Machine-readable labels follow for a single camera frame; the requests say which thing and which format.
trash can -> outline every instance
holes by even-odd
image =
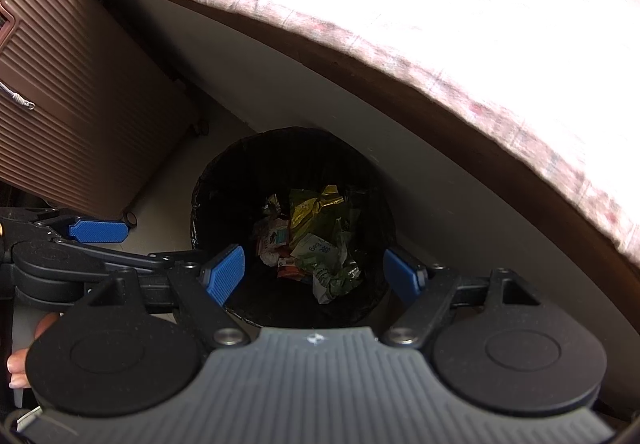
[[[277,278],[261,261],[252,231],[271,195],[288,215],[291,189],[331,185],[363,191],[351,242],[362,282],[319,304],[309,284]],[[385,295],[383,252],[395,243],[396,228],[378,174],[362,154],[328,132],[290,127],[244,138],[209,163],[193,191],[191,240],[211,254],[229,243],[244,248],[246,271],[225,304],[229,312],[258,326],[334,328],[357,324]]]

human hand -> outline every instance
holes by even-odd
[[[52,312],[44,316],[36,326],[34,339],[39,338],[42,333],[47,330],[53,323],[60,319],[60,314]],[[9,388],[30,388],[29,379],[24,370],[24,363],[27,359],[29,348],[17,350],[9,356],[6,367],[11,373],[11,382]]]

ribbed suitcase shell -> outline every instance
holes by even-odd
[[[178,91],[97,0],[2,0],[0,179],[119,217],[188,126]]]

screw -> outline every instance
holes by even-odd
[[[244,341],[244,334],[239,329],[220,329],[213,334],[213,339],[219,345],[231,347]]]
[[[416,340],[415,332],[404,327],[390,329],[387,336],[396,345],[410,345]]]

blue rubber pad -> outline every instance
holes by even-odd
[[[120,243],[128,234],[129,228],[122,221],[78,220],[68,231],[69,237],[80,243]]]
[[[420,296],[421,290],[415,270],[390,249],[385,250],[382,270],[387,283],[402,303],[411,305]]]
[[[207,292],[222,307],[244,276],[244,250],[238,246],[211,269]]]

